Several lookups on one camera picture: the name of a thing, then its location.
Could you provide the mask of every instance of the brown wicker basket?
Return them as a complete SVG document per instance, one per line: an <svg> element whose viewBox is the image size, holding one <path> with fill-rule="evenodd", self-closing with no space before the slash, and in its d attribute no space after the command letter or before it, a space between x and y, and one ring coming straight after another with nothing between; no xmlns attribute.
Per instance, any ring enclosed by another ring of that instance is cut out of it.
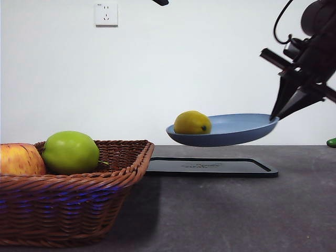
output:
<svg viewBox="0 0 336 252"><path fill-rule="evenodd" d="M148 168L154 144L95 141L95 172L0 176L0 245L74 247L100 241ZM35 147L42 151L44 142Z"/></svg>

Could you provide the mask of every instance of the green apple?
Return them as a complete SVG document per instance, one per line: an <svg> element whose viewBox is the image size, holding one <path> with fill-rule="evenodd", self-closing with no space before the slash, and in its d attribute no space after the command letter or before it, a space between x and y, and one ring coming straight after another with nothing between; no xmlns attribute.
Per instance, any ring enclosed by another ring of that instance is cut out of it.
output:
<svg viewBox="0 0 336 252"><path fill-rule="evenodd" d="M90 173L98 165L99 149L86 134L61 131L47 139L42 158L58 174Z"/></svg>

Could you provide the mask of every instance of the electrical outlet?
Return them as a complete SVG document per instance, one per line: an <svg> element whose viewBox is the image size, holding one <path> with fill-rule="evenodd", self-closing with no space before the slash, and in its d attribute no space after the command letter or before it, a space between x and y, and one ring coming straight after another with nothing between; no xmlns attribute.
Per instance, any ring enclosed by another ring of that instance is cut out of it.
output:
<svg viewBox="0 0 336 252"><path fill-rule="evenodd" d="M118 5L116 3L99 3L94 8L96 26L118 26Z"/></svg>

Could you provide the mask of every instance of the plate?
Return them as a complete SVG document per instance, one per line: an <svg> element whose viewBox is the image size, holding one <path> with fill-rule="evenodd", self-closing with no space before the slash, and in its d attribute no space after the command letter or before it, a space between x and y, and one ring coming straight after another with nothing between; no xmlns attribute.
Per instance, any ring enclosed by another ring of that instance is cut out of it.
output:
<svg viewBox="0 0 336 252"><path fill-rule="evenodd" d="M279 121L269 120L269 114L222 114L210 116L210 134L176 134L174 125L166 132L176 142L197 147L228 146L257 140L270 133Z"/></svg>

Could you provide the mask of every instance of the dark gray countertop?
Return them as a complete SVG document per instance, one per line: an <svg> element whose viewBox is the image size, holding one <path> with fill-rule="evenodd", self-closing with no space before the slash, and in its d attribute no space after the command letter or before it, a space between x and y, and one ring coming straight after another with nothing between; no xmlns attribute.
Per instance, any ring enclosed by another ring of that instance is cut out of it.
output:
<svg viewBox="0 0 336 252"><path fill-rule="evenodd" d="M180 145L156 146L153 156L252 158L279 176L145 176L105 240L62 251L336 251L336 149Z"/></svg>

